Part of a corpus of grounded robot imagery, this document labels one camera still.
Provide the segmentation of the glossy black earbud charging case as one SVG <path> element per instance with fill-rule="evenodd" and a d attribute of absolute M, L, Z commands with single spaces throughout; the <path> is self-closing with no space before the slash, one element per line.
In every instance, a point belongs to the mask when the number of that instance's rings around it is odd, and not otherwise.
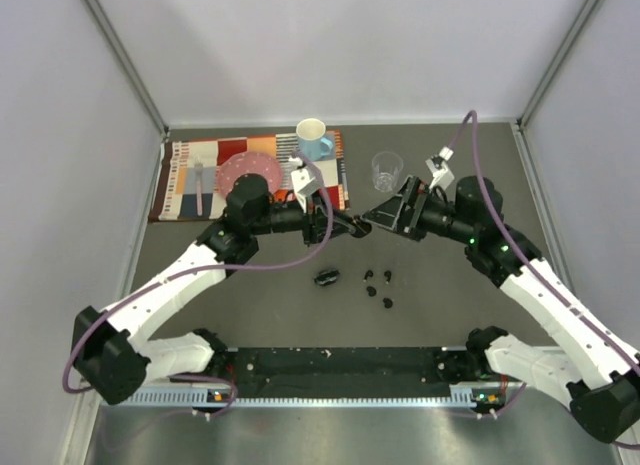
<path fill-rule="evenodd" d="M 369 223 L 360 220 L 354 220 L 350 227 L 350 235 L 354 238 L 364 238 L 372 231 Z"/>

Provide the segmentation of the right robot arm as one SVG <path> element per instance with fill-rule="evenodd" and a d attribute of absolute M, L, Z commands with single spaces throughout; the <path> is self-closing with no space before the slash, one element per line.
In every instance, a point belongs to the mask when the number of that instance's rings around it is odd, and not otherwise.
<path fill-rule="evenodd" d="M 453 201 L 410 176 L 364 221 L 420 241 L 435 234 L 464 246 L 472 267 L 519 304 L 561 348 L 542 352 L 499 328 L 469 335 L 476 379 L 508 375 L 553 398 L 596 440 L 611 444 L 639 421 L 639 352 L 617 337 L 561 282 L 540 250 L 504 224 L 491 180 L 468 176 Z"/>

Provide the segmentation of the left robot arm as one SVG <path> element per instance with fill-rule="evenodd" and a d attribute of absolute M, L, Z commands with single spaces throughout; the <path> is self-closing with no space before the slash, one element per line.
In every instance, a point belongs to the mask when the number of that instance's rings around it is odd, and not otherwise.
<path fill-rule="evenodd" d="M 301 232 L 305 244 L 320 247 L 337 236 L 363 238 L 370 231 L 359 217 L 334 209 L 319 188 L 304 208 L 294 201 L 272 201 L 264 177 L 244 174 L 235 181 L 222 216 L 175 262 L 124 299 L 101 310 L 88 306 L 76 316 L 65 368 L 76 370 L 110 405 L 175 375 L 216 381 L 226 372 L 227 359 L 214 333 L 198 329 L 158 340 L 153 334 L 199 294 L 250 269 L 261 235 Z"/>

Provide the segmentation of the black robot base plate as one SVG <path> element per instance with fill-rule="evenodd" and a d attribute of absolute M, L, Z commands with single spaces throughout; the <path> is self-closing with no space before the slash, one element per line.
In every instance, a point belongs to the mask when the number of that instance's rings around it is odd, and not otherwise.
<path fill-rule="evenodd" d="M 438 347 L 239 348 L 219 372 L 245 399 L 444 397 L 476 381 L 464 350 Z"/>

